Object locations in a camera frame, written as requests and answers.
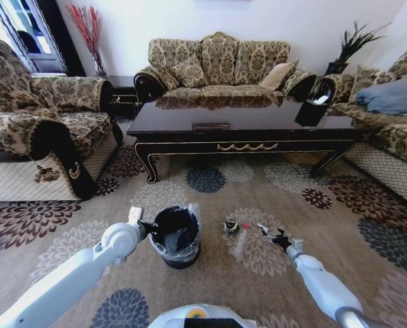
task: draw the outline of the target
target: potted plant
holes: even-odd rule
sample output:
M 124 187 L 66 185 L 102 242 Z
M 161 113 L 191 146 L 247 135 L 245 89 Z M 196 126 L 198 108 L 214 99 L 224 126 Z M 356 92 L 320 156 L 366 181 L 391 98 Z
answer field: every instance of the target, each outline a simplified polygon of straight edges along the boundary
M 383 30 L 389 24 L 381 26 L 370 32 L 364 32 L 367 24 L 364 24 L 359 28 L 359 25 L 354 21 L 354 33 L 345 31 L 343 38 L 341 39 L 341 53 L 340 57 L 335 61 L 328 64 L 328 69 L 325 74 L 341 74 L 348 65 L 348 59 L 360 50 L 365 44 L 383 38 L 384 36 L 377 36 L 378 32 Z

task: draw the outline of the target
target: plant pot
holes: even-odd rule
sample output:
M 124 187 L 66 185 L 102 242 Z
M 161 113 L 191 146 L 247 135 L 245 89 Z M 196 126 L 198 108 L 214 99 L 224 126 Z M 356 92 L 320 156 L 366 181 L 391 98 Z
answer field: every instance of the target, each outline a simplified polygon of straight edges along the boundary
M 326 70 L 325 75 L 328 74 L 341 74 L 345 70 L 348 63 L 340 63 L 338 61 L 334 61 L 328 64 L 328 69 Z

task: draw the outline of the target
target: coffee table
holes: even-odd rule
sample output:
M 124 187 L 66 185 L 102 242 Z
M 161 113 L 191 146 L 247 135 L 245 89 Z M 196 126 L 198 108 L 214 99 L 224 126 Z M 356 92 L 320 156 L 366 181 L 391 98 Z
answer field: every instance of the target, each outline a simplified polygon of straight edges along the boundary
M 373 132 L 348 116 L 301 106 L 264 96 L 159 98 L 144 104 L 127 134 L 137 138 L 135 152 L 155 183 L 152 156 L 159 154 L 326 152 L 311 169 L 317 177 Z

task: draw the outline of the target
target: black trash can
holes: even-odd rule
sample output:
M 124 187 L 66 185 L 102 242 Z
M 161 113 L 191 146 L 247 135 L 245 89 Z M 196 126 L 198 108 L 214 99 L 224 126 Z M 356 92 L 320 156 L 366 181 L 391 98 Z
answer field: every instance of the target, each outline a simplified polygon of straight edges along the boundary
M 190 205 L 173 206 L 158 213 L 150 242 L 164 262 L 185 269 L 196 262 L 201 251 L 200 221 Z

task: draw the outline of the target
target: floral patterned rug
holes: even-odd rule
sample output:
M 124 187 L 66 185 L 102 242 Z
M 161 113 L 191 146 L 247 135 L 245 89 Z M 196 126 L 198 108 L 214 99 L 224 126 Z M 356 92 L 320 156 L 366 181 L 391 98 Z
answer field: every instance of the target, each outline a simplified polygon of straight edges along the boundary
M 144 240 L 54 327 L 143 328 L 189 303 L 225 305 L 268 328 L 335 327 L 258 223 L 303 238 L 367 315 L 407 327 L 407 206 L 380 184 L 344 161 L 310 178 L 312 154 L 160 156 L 160 181 L 148 184 L 132 143 L 125 137 L 86 202 L 0 203 L 0 313 L 109 225 L 126 221 L 131 205 L 151 220 L 166 207 L 198 203 L 202 249 L 193 266 L 168 267 Z M 227 219 L 246 228 L 226 235 Z

